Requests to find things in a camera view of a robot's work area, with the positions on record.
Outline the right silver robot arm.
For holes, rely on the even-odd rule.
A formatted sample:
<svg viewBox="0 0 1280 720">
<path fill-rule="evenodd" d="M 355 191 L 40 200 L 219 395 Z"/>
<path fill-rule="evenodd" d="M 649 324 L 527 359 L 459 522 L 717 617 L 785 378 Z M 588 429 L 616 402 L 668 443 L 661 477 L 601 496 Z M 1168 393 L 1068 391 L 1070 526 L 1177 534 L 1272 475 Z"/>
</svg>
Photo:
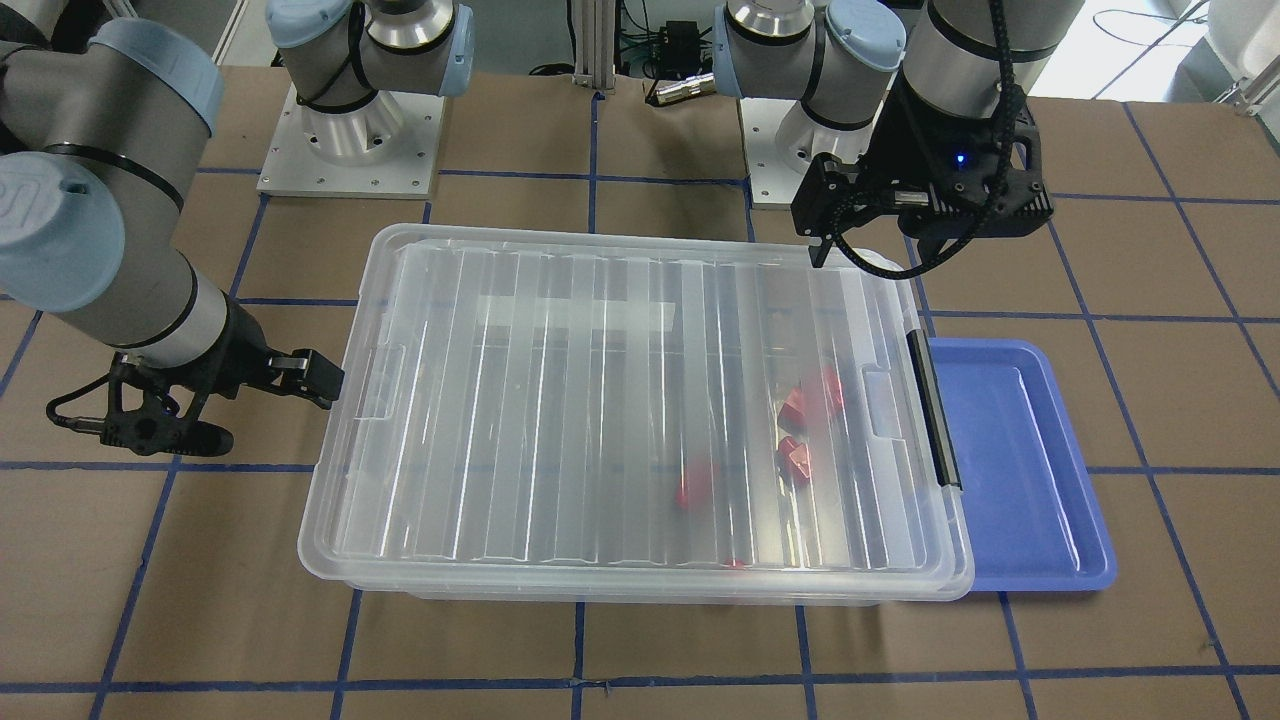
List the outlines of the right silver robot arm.
<svg viewBox="0 0 1280 720">
<path fill-rule="evenodd" d="M 165 398 L 244 386 L 326 406 L 342 374 L 271 348 L 260 324 L 172 243 L 224 81 L 174 29 L 127 13 L 77 53 L 64 1 L 3 4 L 3 292 L 111 348 L 106 379 Z M 265 23 L 308 137 L 351 163 L 396 137 L 394 92 L 457 97 L 474 64 L 457 1 L 270 1 Z"/>
</svg>

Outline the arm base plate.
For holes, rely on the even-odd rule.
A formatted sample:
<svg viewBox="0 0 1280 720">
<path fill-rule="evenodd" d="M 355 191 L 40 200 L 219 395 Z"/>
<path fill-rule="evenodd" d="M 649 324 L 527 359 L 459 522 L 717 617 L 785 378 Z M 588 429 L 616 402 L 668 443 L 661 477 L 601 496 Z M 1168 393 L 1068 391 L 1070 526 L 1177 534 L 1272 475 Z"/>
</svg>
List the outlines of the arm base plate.
<svg viewBox="0 0 1280 720">
<path fill-rule="evenodd" d="M 256 184 L 273 197 L 394 199 L 433 195 L 447 102 L 378 94 L 346 114 L 303 108 L 288 90 Z"/>
<path fill-rule="evenodd" d="M 739 110 L 751 204 L 765 210 L 790 208 L 817 154 L 829 152 L 844 164 L 858 161 L 876 128 L 829 128 L 813 120 L 799 100 L 744 97 Z"/>
</svg>

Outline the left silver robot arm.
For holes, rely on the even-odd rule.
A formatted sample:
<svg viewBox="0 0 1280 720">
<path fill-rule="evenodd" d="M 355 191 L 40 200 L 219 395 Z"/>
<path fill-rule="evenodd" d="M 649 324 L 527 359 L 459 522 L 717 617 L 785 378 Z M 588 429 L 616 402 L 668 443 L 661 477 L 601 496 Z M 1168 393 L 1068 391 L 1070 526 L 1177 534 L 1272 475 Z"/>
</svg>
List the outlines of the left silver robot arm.
<svg viewBox="0 0 1280 720">
<path fill-rule="evenodd" d="M 1021 238 L 1055 206 L 1027 105 L 1079 1 L 728 1 L 713 24 L 719 94 L 787 101 L 790 201 L 812 265 L 833 251 L 891 281 L 974 240 Z"/>
</svg>

